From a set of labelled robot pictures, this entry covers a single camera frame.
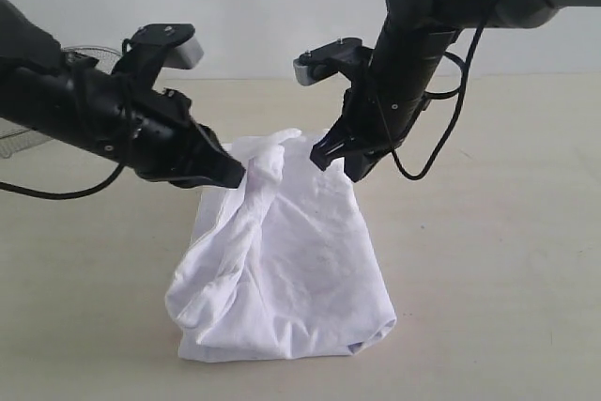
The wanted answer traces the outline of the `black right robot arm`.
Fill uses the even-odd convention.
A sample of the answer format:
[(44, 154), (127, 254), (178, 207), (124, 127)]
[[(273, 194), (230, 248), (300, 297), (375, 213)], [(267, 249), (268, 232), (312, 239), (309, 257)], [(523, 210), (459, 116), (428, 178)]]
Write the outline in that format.
[(310, 158), (320, 169), (342, 160), (353, 181), (365, 178), (406, 140), (435, 96), (428, 85), (464, 30), (533, 29), (560, 10), (596, 7), (600, 0), (385, 0), (386, 16), (373, 47), (343, 38), (301, 54), (301, 85), (334, 74), (349, 81), (342, 111)]

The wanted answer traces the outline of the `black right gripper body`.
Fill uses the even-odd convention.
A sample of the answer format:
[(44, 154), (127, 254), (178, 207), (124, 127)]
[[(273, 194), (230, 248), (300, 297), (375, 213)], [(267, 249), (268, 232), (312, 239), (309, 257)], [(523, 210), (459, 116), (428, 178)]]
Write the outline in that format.
[(341, 116), (356, 136), (353, 151), (390, 150), (403, 142), (450, 44), (449, 34), (378, 40), (344, 96)]

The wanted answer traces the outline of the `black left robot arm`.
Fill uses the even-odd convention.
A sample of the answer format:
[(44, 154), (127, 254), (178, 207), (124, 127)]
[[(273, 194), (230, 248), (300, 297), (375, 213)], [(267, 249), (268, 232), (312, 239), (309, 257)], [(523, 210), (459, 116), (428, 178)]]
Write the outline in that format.
[(158, 92), (162, 69), (193, 69), (204, 52), (190, 23), (150, 23), (123, 41), (111, 72), (70, 52), (1, 0), (1, 117), (178, 188), (236, 189), (245, 168), (191, 115), (191, 100)]

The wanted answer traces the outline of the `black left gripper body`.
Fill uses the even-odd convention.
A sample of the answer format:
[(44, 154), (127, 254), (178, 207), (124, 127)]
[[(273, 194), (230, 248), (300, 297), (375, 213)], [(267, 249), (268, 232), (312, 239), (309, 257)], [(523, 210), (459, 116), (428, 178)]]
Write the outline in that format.
[(219, 185), (221, 143), (191, 115), (182, 93), (130, 86), (96, 90), (84, 101), (86, 149), (135, 174), (172, 185)]

